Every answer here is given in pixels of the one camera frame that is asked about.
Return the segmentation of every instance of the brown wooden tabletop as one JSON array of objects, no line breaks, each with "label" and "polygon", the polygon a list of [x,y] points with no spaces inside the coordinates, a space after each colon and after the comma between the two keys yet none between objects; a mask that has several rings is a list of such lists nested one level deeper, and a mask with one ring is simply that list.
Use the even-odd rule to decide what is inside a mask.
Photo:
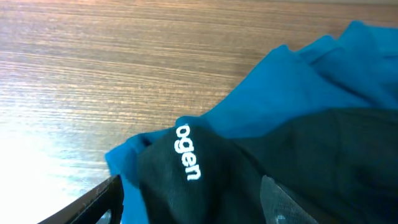
[{"label": "brown wooden tabletop", "polygon": [[107,178],[104,153],[129,136],[207,111],[271,49],[353,19],[398,27],[398,7],[0,0],[2,222],[41,221]]}]

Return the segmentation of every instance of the black garment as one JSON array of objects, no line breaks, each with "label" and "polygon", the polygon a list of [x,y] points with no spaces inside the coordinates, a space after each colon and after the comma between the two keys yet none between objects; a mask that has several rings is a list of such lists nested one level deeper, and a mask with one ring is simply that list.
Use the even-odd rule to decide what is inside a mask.
[{"label": "black garment", "polygon": [[[138,156],[151,223],[265,223],[263,175],[285,187],[307,221],[317,215],[305,201],[343,223],[398,223],[396,111],[329,110],[233,141],[189,128],[181,147],[195,159],[183,163],[176,129]],[[196,165],[200,175],[186,172]]]}]

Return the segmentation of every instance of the wood grain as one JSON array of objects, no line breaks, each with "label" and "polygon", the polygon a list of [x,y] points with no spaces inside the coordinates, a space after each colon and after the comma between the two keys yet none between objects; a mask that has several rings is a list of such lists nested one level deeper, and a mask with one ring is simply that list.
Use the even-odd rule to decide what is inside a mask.
[{"label": "wood grain", "polygon": [[271,49],[398,26],[398,7],[255,0],[0,0],[4,223],[35,223],[107,178],[104,153],[201,114]]}]

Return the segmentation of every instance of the blue fabric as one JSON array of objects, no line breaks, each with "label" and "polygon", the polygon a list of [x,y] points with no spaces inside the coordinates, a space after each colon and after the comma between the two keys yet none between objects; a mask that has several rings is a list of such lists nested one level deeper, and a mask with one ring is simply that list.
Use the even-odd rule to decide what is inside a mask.
[{"label": "blue fabric", "polygon": [[[327,108],[398,109],[398,29],[352,22],[298,52],[282,45],[261,60],[221,103],[200,117],[183,116],[225,138],[261,136],[296,116]],[[121,174],[124,224],[148,223],[136,180],[136,156],[167,129],[131,137],[105,155]]]}]

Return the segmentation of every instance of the clothing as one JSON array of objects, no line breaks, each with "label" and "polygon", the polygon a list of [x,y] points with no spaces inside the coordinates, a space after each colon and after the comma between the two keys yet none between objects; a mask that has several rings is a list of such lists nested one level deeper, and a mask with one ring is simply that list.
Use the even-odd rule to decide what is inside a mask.
[{"label": "clothing", "polygon": [[263,214],[264,175],[340,223],[398,223],[397,136],[398,111],[364,108],[302,116],[248,139],[186,124],[139,153],[139,187],[151,224],[275,220]]},{"label": "clothing", "polygon": [[[224,138],[250,138],[327,108],[398,109],[396,39],[397,29],[353,22],[339,40],[325,36],[298,52],[282,45],[220,104],[200,117],[183,116],[176,126],[188,123]],[[125,224],[148,223],[137,189],[137,153],[168,130],[138,134],[105,155],[111,174],[122,177]]]}]

